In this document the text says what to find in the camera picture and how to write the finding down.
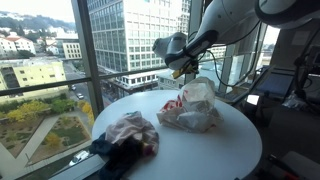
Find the plastic bag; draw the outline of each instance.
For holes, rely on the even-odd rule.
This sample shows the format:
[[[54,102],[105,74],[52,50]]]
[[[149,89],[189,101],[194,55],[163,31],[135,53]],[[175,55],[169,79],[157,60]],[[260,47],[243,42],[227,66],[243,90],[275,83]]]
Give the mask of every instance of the plastic bag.
[[[214,101],[214,82],[199,77],[184,85],[177,99],[169,100],[157,117],[164,126],[202,133],[223,121]]]

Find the office building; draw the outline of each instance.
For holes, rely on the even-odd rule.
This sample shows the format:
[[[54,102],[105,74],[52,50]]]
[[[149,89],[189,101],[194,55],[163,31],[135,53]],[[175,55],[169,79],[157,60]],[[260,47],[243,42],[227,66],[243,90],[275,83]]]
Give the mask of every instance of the office building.
[[[36,57],[0,61],[0,90],[65,81],[63,63],[55,57]],[[0,96],[0,103],[13,100],[47,98],[68,91],[67,86]]]
[[[56,46],[59,57],[67,60],[82,59],[79,39],[77,34],[63,34],[56,37]]]
[[[152,52],[159,37],[187,32],[189,0],[96,1],[88,8],[97,63],[106,74],[164,66]],[[116,79],[119,96],[154,86],[156,72]]]

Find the crumpled cloth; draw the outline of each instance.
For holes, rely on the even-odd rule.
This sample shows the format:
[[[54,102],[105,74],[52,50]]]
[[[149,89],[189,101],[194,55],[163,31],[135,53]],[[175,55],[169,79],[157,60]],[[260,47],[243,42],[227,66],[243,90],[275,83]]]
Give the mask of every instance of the crumpled cloth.
[[[159,148],[159,135],[153,125],[145,120],[140,111],[124,114],[115,123],[106,128],[105,140],[119,146],[129,137],[143,141],[153,146],[157,154]]]

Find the road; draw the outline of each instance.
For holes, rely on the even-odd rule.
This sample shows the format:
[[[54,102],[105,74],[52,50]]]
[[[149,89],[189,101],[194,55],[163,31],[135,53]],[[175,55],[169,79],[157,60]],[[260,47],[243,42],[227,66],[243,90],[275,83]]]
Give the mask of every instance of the road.
[[[79,78],[85,77],[85,75],[82,74],[82,72],[78,71],[70,61],[64,61],[63,67],[65,70],[67,80],[73,80],[73,79],[79,79]],[[75,84],[75,86],[76,86],[76,90],[73,93],[70,93],[70,98],[78,101],[79,99],[76,96],[76,93],[81,93],[84,96],[84,100],[91,104],[87,84],[79,83],[79,84]],[[103,102],[106,107],[107,105],[111,104],[113,101],[108,94],[106,94],[103,91],[102,93],[103,93],[103,96],[102,96]]]

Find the white round table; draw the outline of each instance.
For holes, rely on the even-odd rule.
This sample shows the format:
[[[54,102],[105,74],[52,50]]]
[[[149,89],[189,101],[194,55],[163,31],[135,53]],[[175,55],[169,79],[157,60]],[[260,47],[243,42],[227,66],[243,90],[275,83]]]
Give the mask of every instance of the white round table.
[[[159,133],[159,151],[142,159],[126,176],[130,180],[233,180],[246,177],[262,153],[261,138],[241,112],[219,100],[215,107],[224,122],[203,134],[188,133],[159,124],[156,113],[178,91],[157,90],[136,93],[108,106],[96,119],[92,139],[123,114],[141,111]]]

